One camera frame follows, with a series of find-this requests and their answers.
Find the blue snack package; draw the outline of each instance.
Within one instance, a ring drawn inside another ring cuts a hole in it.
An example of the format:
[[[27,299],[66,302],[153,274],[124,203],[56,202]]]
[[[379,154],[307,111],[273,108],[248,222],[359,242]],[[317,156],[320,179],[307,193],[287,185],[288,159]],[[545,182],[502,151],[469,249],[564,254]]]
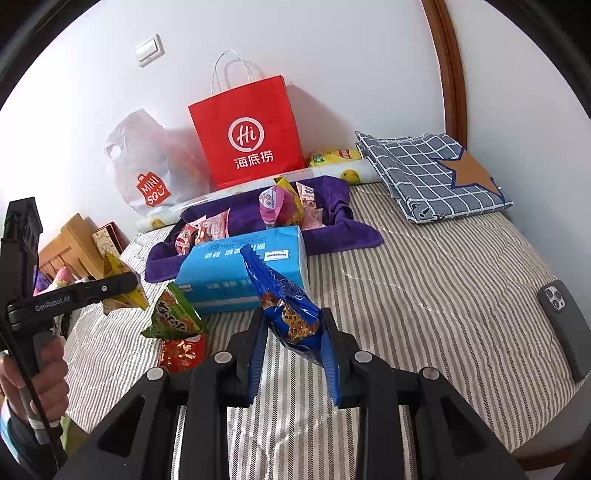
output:
[[[250,245],[240,253],[268,326],[287,348],[322,366],[320,309],[298,285],[267,266]]]

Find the red paper bag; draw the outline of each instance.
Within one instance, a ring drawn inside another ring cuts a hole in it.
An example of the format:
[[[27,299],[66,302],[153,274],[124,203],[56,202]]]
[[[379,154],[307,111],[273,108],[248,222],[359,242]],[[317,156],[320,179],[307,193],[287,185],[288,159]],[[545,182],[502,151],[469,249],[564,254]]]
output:
[[[189,112],[219,189],[306,166],[282,76],[219,93]]]

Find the finger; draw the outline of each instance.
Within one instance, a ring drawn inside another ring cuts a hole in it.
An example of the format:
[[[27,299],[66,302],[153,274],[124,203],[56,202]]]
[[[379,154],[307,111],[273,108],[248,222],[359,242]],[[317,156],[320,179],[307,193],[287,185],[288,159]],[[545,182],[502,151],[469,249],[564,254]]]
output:
[[[0,390],[4,392],[4,396],[10,403],[12,411],[21,419],[25,420],[27,415],[25,409],[22,407],[21,394],[18,389],[8,381],[6,377],[0,375]]]
[[[64,344],[58,338],[52,338],[49,343],[41,350],[41,360],[45,363],[57,362],[64,357]]]
[[[14,360],[8,355],[0,356],[0,375],[3,375],[12,385],[24,388],[25,382]]]
[[[41,406],[43,410],[49,411],[53,407],[59,404],[64,398],[68,396],[70,392],[70,387],[66,383],[65,380],[62,380],[58,383],[55,387],[50,388],[43,394],[39,395],[39,400],[41,400]],[[31,401],[31,409],[35,413],[39,413],[35,407],[35,404]]]
[[[48,421],[59,420],[64,416],[69,405],[68,397],[60,400],[59,403],[45,412]]]
[[[35,385],[37,394],[42,394],[56,386],[64,380],[67,373],[68,364],[64,360],[47,364],[39,374],[33,377],[33,385]]]

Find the striped bed sheet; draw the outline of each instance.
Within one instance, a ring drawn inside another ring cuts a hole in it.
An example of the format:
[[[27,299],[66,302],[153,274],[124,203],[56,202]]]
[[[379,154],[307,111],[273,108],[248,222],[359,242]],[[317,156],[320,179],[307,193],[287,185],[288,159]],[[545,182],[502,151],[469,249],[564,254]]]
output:
[[[383,184],[351,188],[355,218],[384,244],[309,257],[311,298],[339,329],[392,367],[432,365],[456,387],[509,451],[539,432],[580,384],[538,305],[555,276],[500,213],[415,225]],[[121,258],[142,275],[150,248],[171,227],[138,236]],[[164,283],[143,282],[152,303]],[[209,353],[248,326],[251,312],[207,317]],[[91,431],[135,381],[157,364],[160,343],[139,335],[150,310],[108,317],[87,307],[66,343],[70,417]],[[337,410],[323,371],[269,335],[251,408],[228,411],[232,479],[354,478],[358,412]],[[178,466],[182,420],[173,461]],[[401,408],[405,474],[413,478],[412,428]],[[173,469],[176,478],[177,469]]]

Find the purple towel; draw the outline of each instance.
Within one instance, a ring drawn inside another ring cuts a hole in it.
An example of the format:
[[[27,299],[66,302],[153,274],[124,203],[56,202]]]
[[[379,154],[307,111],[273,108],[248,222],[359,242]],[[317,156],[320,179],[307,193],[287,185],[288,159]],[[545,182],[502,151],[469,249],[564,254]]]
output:
[[[384,243],[382,235],[377,230],[353,220],[353,212],[349,207],[349,185],[346,181],[324,176],[302,180],[300,183],[314,189],[316,206],[324,209],[322,223],[326,225],[326,228],[302,232],[307,255],[377,247]],[[157,283],[176,278],[178,269],[187,255],[177,255],[174,241],[186,223],[197,220],[203,215],[212,217],[230,208],[229,236],[264,230],[265,223],[261,219],[258,201],[263,190],[265,189],[239,193],[185,210],[181,220],[174,226],[166,240],[152,247],[146,262],[144,274],[146,281]]]

